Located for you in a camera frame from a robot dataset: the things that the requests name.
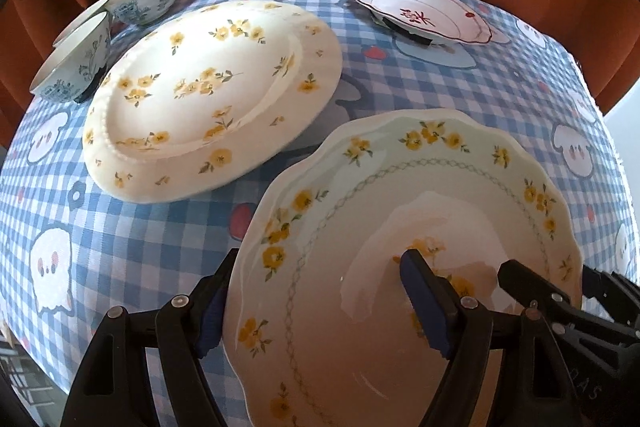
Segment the large scalloped yellow-flower plate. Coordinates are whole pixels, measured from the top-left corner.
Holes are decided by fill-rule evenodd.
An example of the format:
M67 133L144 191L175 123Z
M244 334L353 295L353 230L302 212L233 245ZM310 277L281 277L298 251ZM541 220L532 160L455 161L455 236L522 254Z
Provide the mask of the large scalloped yellow-flower plate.
M420 423L446 361L401 284L410 248L491 310L520 311L510 259L582 300L566 202L511 135L452 109L343 124L270 184L236 258L222 341L252 424Z

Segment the round yellow-flower plate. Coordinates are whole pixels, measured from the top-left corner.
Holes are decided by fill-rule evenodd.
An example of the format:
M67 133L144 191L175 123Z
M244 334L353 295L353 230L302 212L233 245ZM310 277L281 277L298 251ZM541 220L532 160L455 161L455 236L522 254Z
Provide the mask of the round yellow-flower plate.
M170 20L96 91L82 136L89 176L136 204L230 183L311 125L342 64L335 32L296 5L227 1Z

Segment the blue floral bowl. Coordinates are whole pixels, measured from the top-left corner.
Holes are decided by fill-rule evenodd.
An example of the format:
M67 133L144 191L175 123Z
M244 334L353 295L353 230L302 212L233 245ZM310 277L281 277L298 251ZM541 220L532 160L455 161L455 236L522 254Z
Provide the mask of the blue floral bowl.
M32 78L29 92L53 103L83 100L105 75L110 49L110 16L101 12L51 52Z

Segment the red-rimmed small plate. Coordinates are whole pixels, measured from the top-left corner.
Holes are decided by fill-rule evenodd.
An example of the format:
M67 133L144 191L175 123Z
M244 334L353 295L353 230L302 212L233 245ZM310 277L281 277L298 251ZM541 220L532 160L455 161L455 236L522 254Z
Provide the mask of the red-rimmed small plate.
M492 31L484 18L460 0L355 0L383 22L413 35L458 43L490 43Z

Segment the blue checkered cartoon tablecloth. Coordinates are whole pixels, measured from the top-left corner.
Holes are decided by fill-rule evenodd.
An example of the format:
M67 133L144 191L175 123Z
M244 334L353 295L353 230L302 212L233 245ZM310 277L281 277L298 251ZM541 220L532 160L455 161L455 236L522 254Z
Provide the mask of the blue checkered cartoon tablecloth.
M406 109L452 109L511 135L560 191L587 267L639 286L639 237L610 132L579 66L559 43L478 0L490 43L424 38L383 22L355 0L274 0L324 20L341 45L334 95L311 125L259 167L223 186L173 202L136 204L103 192L82 157L88 109L113 65L156 28L207 5L176 0L147 25L120 23L106 72L79 102L35 98L1 169L1 322L66 393L107 311L160 309L190 294L240 251L270 184L307 159L337 128ZM502 353L489 355L469 426L486 424ZM146 350L160 423L177 424L160 354ZM227 424L256 426L219 345L200 361Z

